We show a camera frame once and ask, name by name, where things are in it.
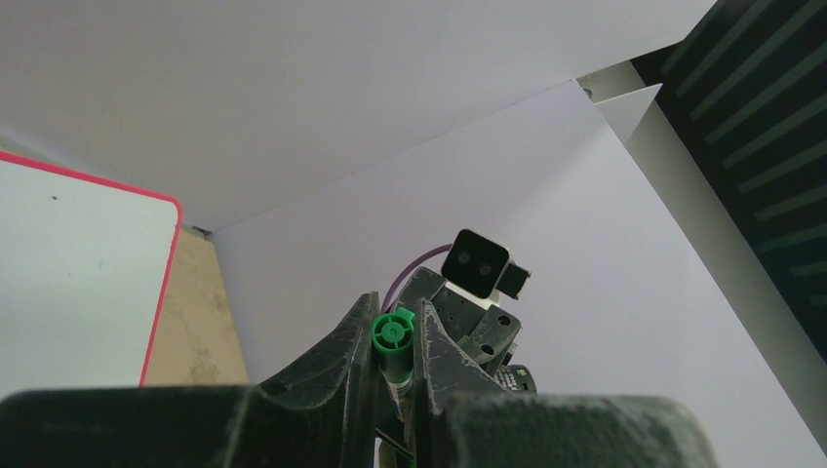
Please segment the white ceiling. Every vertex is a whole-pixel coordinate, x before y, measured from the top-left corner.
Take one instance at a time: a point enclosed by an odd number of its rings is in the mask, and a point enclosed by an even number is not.
[[[7,0],[0,138],[218,229],[677,42],[712,3]]]

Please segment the pink border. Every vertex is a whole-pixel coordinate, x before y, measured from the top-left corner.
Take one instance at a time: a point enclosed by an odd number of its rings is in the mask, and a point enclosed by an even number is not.
[[[146,356],[143,358],[143,367],[140,370],[140,380],[138,381],[138,386],[142,387],[143,382],[146,379],[146,370],[149,369],[149,355],[152,353],[152,344],[155,342],[155,331],[158,329],[158,320],[161,318],[161,304],[164,302],[164,292],[167,290],[167,280],[170,278],[170,270],[173,267],[173,254],[176,251],[178,232],[181,226],[180,203],[175,198],[167,195],[162,195],[160,193],[152,192],[150,190],[145,190],[138,187],[132,187],[131,185],[127,185],[126,183],[116,182],[114,180],[107,180],[105,178],[100,178],[94,175],[79,173],[77,171],[62,168],[60,166],[54,166],[52,164],[42,163],[40,161],[33,161],[31,159],[26,159],[21,156],[18,156],[16,154],[5,153],[3,151],[0,151],[0,161],[6,161],[12,164],[27,166],[28,168],[46,171],[47,173],[77,178],[87,182],[96,183],[98,185],[105,185],[107,187],[137,193],[138,195],[143,195],[146,197],[157,198],[159,200],[170,202],[173,205],[175,205],[177,211],[176,232],[173,233],[173,242],[170,245],[170,256],[167,258],[167,270],[164,272],[164,282],[161,284],[161,293],[158,295],[158,305],[155,307],[155,318],[152,320],[152,331],[149,332],[149,342],[146,345]]]

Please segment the green knob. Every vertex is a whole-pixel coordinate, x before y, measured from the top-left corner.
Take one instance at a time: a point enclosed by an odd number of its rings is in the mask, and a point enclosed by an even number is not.
[[[414,371],[414,312],[399,307],[372,323],[374,348],[382,374],[392,383],[403,382]]]

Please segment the beige wall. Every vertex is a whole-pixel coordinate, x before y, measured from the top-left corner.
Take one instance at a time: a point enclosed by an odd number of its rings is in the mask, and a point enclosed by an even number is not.
[[[145,383],[248,382],[213,243],[182,230]]]

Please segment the dark striped panel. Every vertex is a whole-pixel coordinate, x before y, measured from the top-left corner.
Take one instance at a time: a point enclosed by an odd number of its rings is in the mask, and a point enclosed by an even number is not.
[[[827,360],[827,0],[719,1],[632,62]]]

